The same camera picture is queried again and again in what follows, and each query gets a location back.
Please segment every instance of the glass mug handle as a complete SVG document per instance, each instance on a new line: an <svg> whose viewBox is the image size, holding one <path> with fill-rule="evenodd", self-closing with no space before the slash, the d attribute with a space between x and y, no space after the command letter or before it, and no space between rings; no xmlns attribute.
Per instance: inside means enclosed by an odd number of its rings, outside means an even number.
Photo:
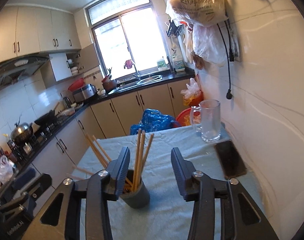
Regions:
<svg viewBox="0 0 304 240"><path fill-rule="evenodd" d="M192 106L191 107L192 109L191 109L191 111L190 111L190 123L191 123L191 125L192 125L192 127L193 127L193 129L195 130L195 131L197 131L197 132L201 132L202 131L202 127L200 127L200 128L198 128L197 126L196 126L196 124L194 123L194 113L195 112L199 112L200 114L201 114L201 107L199 107L199 106Z"/></svg>

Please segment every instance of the clear glass beer mug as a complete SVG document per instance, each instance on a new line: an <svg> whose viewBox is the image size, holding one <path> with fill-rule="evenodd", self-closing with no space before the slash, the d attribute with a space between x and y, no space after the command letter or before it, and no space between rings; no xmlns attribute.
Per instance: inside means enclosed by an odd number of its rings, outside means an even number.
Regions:
<svg viewBox="0 0 304 240"><path fill-rule="evenodd" d="M192 127L201 132L201 137L206 142L215 142L221 136L221 103L214 99L202 101L199 106L193 106L190 112L190 122ZM200 112L201 127L194 122L194 113Z"/></svg>

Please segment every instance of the range hood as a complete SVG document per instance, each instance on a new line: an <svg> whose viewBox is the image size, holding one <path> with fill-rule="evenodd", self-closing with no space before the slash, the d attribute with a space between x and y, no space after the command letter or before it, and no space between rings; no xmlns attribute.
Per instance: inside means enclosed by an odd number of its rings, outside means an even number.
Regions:
<svg viewBox="0 0 304 240"><path fill-rule="evenodd" d="M49 57L29 55L0 64L0 90L32 76Z"/></svg>

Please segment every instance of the black smartphone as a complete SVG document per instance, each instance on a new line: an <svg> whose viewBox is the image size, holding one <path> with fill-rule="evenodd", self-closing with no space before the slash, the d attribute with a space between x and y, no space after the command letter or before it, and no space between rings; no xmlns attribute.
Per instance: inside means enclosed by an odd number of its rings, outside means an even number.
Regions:
<svg viewBox="0 0 304 240"><path fill-rule="evenodd" d="M214 145L226 179L246 174L244 162L231 140Z"/></svg>

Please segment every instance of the silver screw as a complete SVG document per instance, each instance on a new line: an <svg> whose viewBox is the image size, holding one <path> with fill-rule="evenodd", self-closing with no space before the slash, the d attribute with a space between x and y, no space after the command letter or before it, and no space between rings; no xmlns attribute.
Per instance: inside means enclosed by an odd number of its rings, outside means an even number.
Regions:
<svg viewBox="0 0 304 240"><path fill-rule="evenodd" d="M73 182L73 179L67 178L63 181L64 185L70 185Z"/></svg>
<svg viewBox="0 0 304 240"><path fill-rule="evenodd" d="M106 170L102 170L102 171L99 172L99 176L100 176L100 177L105 177L105 176L107 176L108 174L109 174L109 172L106 171Z"/></svg>
<svg viewBox="0 0 304 240"><path fill-rule="evenodd" d="M237 179L230 179L230 183L232 185L237 185L237 184L239 184L239 181Z"/></svg>
<svg viewBox="0 0 304 240"><path fill-rule="evenodd" d="M193 174L194 177L198 177L198 178L203 176L202 171L194 171L192 174Z"/></svg>

